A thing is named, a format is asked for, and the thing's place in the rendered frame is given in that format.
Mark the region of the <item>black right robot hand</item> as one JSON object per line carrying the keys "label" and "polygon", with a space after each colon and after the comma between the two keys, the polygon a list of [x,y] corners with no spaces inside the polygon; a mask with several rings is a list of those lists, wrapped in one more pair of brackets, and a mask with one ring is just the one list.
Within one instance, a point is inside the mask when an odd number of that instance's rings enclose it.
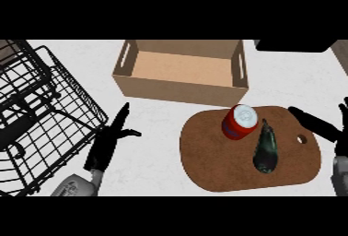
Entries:
{"label": "black right robot hand", "polygon": [[300,108],[289,106],[288,111],[295,116],[301,126],[337,144],[337,155],[348,158],[348,97],[344,98],[344,103],[339,104],[342,130]]}

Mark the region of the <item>black appliance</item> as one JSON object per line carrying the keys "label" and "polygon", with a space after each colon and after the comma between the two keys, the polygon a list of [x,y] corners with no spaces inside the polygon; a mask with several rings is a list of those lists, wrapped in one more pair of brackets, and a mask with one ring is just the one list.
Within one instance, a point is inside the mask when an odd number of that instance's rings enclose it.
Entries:
{"label": "black appliance", "polygon": [[254,45],[264,52],[323,53],[335,42],[337,40],[255,40]]}

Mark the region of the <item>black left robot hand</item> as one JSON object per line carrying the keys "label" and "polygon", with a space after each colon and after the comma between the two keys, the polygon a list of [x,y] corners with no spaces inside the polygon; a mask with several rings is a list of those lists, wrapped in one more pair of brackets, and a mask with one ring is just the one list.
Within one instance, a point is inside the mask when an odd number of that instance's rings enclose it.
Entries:
{"label": "black left robot hand", "polygon": [[117,141],[127,136],[142,135],[139,131],[124,128],[124,123],[129,115],[130,104],[126,103],[114,118],[112,124],[109,126],[105,126],[96,133],[96,140],[90,148],[87,160],[84,163],[86,171],[105,171],[109,167],[109,163],[114,157]]}

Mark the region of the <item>brown cardboard box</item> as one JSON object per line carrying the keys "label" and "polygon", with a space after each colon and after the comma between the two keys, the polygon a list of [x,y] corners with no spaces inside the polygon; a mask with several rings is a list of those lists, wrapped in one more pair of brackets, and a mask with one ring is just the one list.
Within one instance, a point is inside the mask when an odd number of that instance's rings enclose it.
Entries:
{"label": "brown cardboard box", "polygon": [[250,90],[244,41],[127,40],[114,80],[127,97],[232,107]]}

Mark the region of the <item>brown wooden cutting board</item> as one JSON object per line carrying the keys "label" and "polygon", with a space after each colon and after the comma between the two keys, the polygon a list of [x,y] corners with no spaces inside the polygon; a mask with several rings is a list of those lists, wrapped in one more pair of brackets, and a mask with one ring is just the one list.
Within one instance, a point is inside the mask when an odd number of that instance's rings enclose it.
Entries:
{"label": "brown wooden cutting board", "polygon": [[278,166],[263,173],[252,164],[260,130],[241,140],[221,132],[227,110],[196,113],[183,126],[182,162],[193,183],[213,192],[229,192],[310,182],[322,168],[322,152],[313,133],[286,108],[258,107],[258,123],[269,124],[278,144]]}

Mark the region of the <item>dark green eggplant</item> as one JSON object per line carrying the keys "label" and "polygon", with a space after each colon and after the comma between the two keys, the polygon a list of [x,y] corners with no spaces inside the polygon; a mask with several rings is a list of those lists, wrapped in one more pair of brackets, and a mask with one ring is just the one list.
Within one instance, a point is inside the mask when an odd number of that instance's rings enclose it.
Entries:
{"label": "dark green eggplant", "polygon": [[252,164],[261,173],[272,173],[278,165],[278,144],[273,128],[270,127],[267,120],[263,120]]}

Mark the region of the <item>red can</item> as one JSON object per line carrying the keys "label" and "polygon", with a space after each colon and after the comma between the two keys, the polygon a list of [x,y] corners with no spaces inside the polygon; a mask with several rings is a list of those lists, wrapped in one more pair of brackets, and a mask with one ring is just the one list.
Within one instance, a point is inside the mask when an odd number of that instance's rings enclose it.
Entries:
{"label": "red can", "polygon": [[232,140],[241,140],[247,137],[258,126],[258,115],[255,109],[245,104],[238,104],[221,122],[223,134]]}

